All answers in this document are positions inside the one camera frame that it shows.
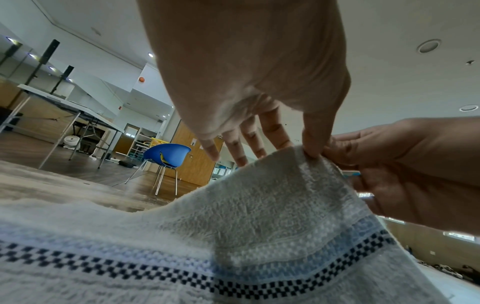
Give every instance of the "checkered stripe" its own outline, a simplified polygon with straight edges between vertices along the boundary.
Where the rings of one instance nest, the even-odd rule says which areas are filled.
[[[308,279],[282,280],[263,284],[236,283],[171,267],[124,263],[2,241],[0,241],[0,262],[21,262],[39,267],[76,270],[124,280],[148,279],[179,283],[228,297],[271,299],[296,296],[322,287],[342,271],[388,244],[395,244],[395,241],[386,230],[382,230],[365,238]]]

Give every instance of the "blue chair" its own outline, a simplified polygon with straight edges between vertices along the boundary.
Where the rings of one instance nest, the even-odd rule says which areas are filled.
[[[185,157],[187,154],[191,151],[192,149],[184,146],[184,145],[179,145],[179,144],[159,144],[156,146],[153,146],[149,149],[147,149],[143,153],[143,163],[138,167],[138,169],[129,177],[125,184],[131,180],[131,178],[137,173],[140,168],[142,168],[144,165],[147,164],[147,162],[152,162],[157,165],[159,165],[158,168],[158,175],[156,177],[155,183],[153,186],[155,187],[155,184],[157,183],[160,173],[160,181],[158,182],[158,186],[156,188],[155,195],[158,195],[159,190],[160,190],[160,184],[162,183],[162,180],[165,175],[165,170],[168,169],[173,169],[175,170],[175,196],[177,195],[177,183],[178,183],[178,173],[177,173],[177,168],[182,165],[184,162]]]

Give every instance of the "towel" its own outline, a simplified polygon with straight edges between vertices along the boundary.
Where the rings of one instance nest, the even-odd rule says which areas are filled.
[[[148,211],[3,201],[0,240],[2,303],[449,303],[301,147]]]

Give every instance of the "chair leg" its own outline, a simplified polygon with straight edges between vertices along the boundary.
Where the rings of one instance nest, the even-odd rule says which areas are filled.
[[[179,173],[177,172],[176,169],[174,170],[175,170],[175,196],[177,196],[177,184],[179,182],[179,179],[178,179]]]
[[[153,183],[152,189],[155,189],[155,186],[157,185],[157,182],[159,181],[160,174],[162,172],[162,166],[158,166],[158,169],[156,170],[156,180],[155,183]]]
[[[162,170],[162,172],[161,172],[160,180],[158,181],[158,186],[156,187],[155,196],[157,196],[158,193],[159,193],[160,185],[162,184],[162,180],[163,180],[163,178],[164,178],[165,170],[166,170],[166,169],[167,169],[166,167],[163,167],[163,170]]]
[[[135,173],[137,173],[137,172],[140,170],[140,168],[141,168],[144,164],[146,164],[146,163],[147,163],[147,161],[144,161],[144,162],[138,167],[138,169],[126,180],[125,184],[128,183],[129,180],[131,180],[132,177],[135,175]]]

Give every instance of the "round ceiling vent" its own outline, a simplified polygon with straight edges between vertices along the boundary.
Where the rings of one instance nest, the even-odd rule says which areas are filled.
[[[477,105],[467,105],[460,108],[460,112],[470,112],[475,111],[479,107]]]
[[[440,44],[442,44],[442,41],[440,39],[428,40],[422,43],[421,45],[419,45],[416,51],[419,52],[420,54],[430,53],[438,49]]]

